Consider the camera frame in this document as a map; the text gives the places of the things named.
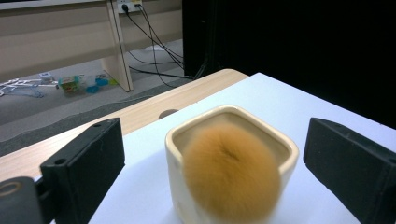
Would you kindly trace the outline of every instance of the table surface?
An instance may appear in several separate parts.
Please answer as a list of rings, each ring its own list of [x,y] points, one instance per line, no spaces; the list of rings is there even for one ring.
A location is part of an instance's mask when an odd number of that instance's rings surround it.
[[[181,223],[172,205],[164,139],[173,127],[219,105],[243,107],[287,135],[300,149],[270,223],[359,223],[304,165],[309,120],[338,122],[392,151],[396,151],[396,130],[260,73],[248,77],[222,70],[187,85],[101,118],[121,119],[125,167],[90,223]],[[179,111],[158,119],[170,108]],[[95,122],[0,158],[0,176],[37,176],[38,170],[30,169]]]
[[[221,70],[210,76],[201,77],[181,87],[78,126],[65,133],[60,133],[29,147],[7,154],[0,157],[0,181],[21,175],[39,176],[39,165],[43,161],[100,120],[120,118],[122,134],[125,135],[156,121],[165,110],[179,110],[192,105],[246,77],[248,76],[234,70]]]
[[[295,170],[269,223],[359,223],[304,165],[309,120],[338,122],[392,151],[396,151],[396,131],[263,74],[245,78],[126,134],[125,167],[91,223],[181,223],[172,204],[164,139],[171,128],[219,105],[243,107],[287,135],[300,149]]]

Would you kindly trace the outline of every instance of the wooden desk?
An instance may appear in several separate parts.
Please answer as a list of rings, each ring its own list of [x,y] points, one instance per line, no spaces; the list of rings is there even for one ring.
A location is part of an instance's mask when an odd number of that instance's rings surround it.
[[[44,160],[100,120],[120,118],[122,134],[125,135],[157,120],[164,110],[179,110],[192,105],[246,77],[248,76],[234,70],[221,70],[210,76],[202,77],[179,88],[164,92],[146,101],[131,105],[65,133],[60,133],[47,140],[0,157],[0,181],[21,175],[39,176],[41,174],[39,165]]]

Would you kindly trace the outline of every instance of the cream ceramic pot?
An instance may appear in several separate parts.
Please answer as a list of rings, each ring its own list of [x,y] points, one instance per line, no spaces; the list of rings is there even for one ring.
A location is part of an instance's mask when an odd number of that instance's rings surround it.
[[[196,204],[189,193],[182,170],[183,148],[191,140],[194,132],[219,121],[231,122],[247,129],[270,148],[276,157],[282,190],[287,185],[297,162],[299,149],[291,139],[239,106],[221,105],[174,127],[165,137],[166,159],[173,206],[186,224],[227,223],[210,216]]]

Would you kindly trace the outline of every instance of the power strip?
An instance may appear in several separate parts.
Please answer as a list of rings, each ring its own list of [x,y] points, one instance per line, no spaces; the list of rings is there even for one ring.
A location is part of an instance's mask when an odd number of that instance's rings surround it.
[[[142,6],[142,0],[117,0],[117,5],[119,8],[119,14],[125,13],[122,9],[122,5],[126,5],[128,7],[128,12],[140,11],[138,5]]]

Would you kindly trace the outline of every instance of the black cable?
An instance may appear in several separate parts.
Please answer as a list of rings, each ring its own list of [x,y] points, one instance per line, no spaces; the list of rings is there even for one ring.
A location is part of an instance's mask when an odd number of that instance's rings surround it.
[[[127,15],[127,17],[128,17],[128,19],[131,21],[131,22],[133,22],[134,23],[134,25],[137,27],[137,28],[139,28],[142,32],[143,32],[143,34],[145,34],[148,38],[150,38],[152,41],[154,41],[154,43],[155,44],[157,44],[158,46],[160,46],[162,49],[164,49],[168,54],[169,54],[169,56],[174,60],[174,61],[177,61],[178,63],[183,63],[181,60],[179,60],[178,58],[176,58],[175,57],[175,53],[172,51],[172,50],[170,50],[168,47],[166,47],[164,44],[160,44],[160,43],[158,43],[156,40],[154,40],[153,38],[152,38],[152,36],[149,36],[130,16],[129,16],[129,13],[128,14],[126,14]],[[146,21],[148,21],[148,17],[147,17],[147,15],[146,14],[144,14],[143,15],[144,16],[144,18],[145,18],[145,20]]]
[[[148,28],[150,29],[151,36],[148,35],[148,34],[147,34],[147,33],[146,33],[146,32],[145,32],[145,31],[144,31],[144,30],[143,30],[143,29],[142,29],[142,28],[141,28],[141,27],[129,16],[129,13],[125,13],[125,14],[127,15],[128,19],[129,19],[137,28],[139,28],[149,39],[151,39],[151,42],[152,42],[152,43],[156,43],[156,44],[159,45],[162,49],[164,49],[164,50],[169,54],[169,56],[173,59],[173,61],[174,61],[177,65],[179,65],[180,63],[184,64],[184,63],[181,62],[179,59],[177,59],[172,53],[169,52],[169,51],[171,51],[171,52],[173,52],[173,51],[170,50],[168,47],[166,47],[166,46],[161,42],[160,38],[156,35],[155,31],[152,29],[151,24],[149,23],[149,16],[148,16],[146,10],[144,10],[143,7],[142,7],[141,5],[139,5],[139,8],[140,8],[140,10],[141,10],[141,12],[142,12],[142,14],[143,14],[143,16],[144,16],[146,22],[148,23]],[[154,34],[157,36],[157,39],[158,39],[159,42],[161,42],[161,44],[158,43],[155,39],[153,39],[152,33],[154,33]],[[160,72],[158,72],[156,75],[160,76],[161,81],[162,81],[165,85],[167,85],[167,84],[163,81],[163,79],[161,78],[161,75],[163,75],[163,76],[168,76],[167,74],[161,74]],[[193,76],[187,76],[187,77],[185,77],[185,78],[188,78],[188,79],[196,79],[196,76],[195,76],[195,77],[193,77]]]
[[[154,65],[155,65],[155,69],[157,70],[157,75],[159,76],[159,78],[160,78],[160,80],[161,80],[161,82],[163,83],[163,84],[165,84],[166,86],[169,86],[169,87],[171,87],[171,88],[176,88],[175,86],[171,86],[171,85],[169,85],[169,84],[167,84],[166,82],[164,82],[163,81],[163,78],[161,77],[161,73],[160,73],[160,71],[158,70],[158,66],[157,66],[157,59],[156,59],[156,54],[155,54],[155,49],[154,49],[154,43],[157,43],[155,40],[154,40],[154,38],[152,37],[152,33],[153,33],[153,29],[152,29],[152,26],[151,26],[151,24],[149,23],[149,17],[148,17],[148,15],[146,14],[146,12],[145,11],[142,11],[142,14],[143,14],[143,16],[144,16],[144,18],[145,18],[145,20],[146,20],[146,22],[148,23],[148,28],[149,28],[149,31],[150,31],[150,35],[148,35],[139,25],[137,25],[136,24],[136,22],[134,22],[134,20],[132,20],[132,18],[129,16],[129,14],[127,14],[127,16],[128,16],[128,18],[129,18],[129,20],[131,20],[133,23],[134,23],[134,25],[136,25],[143,33],[145,33],[147,36],[148,36],[148,38],[149,39],[151,39],[151,44],[152,44],[152,47],[153,47],[153,55],[154,55]],[[175,57],[171,54],[171,53],[169,53],[169,51],[167,51],[166,50],[166,46],[164,46],[163,44],[162,44],[162,47],[163,47],[163,49],[171,56],[171,58],[173,58],[174,59],[174,61],[175,61]]]
[[[149,21],[149,15],[148,15],[148,13],[146,12],[146,10],[143,8],[143,6],[142,6],[142,5],[139,5],[138,7],[139,7],[140,11],[143,13],[143,16],[145,17],[146,21]],[[178,57],[180,57],[180,58],[183,58],[182,56],[180,56],[180,55],[174,53],[172,50],[170,50],[168,47],[166,47],[166,46],[163,44],[163,42],[161,42],[160,38],[157,36],[157,34],[155,33],[154,30],[152,30],[152,32],[154,33],[155,37],[157,37],[157,39],[158,39],[158,41],[161,43],[161,46],[162,46],[162,47],[168,49],[169,51],[171,51],[171,52],[172,52],[173,54],[175,54],[176,56],[178,56]]]
[[[132,68],[131,66],[129,66],[130,69],[135,70],[136,72],[140,72],[140,73],[147,73],[147,74],[152,74],[152,75],[159,75],[156,72],[150,72],[150,71],[143,71],[137,68]],[[180,78],[186,78],[186,79],[193,79],[193,77],[181,77],[181,76],[175,76],[175,75],[170,75],[170,74],[165,74],[165,73],[160,73],[161,76],[165,76],[165,77],[180,77]]]
[[[148,62],[143,62],[143,61],[139,60],[138,58],[136,58],[136,57],[131,53],[131,51],[128,51],[128,53],[131,54],[131,56],[132,56],[133,58],[135,58],[137,61],[139,61],[139,62],[141,62],[141,63],[154,64],[154,63],[148,63]]]

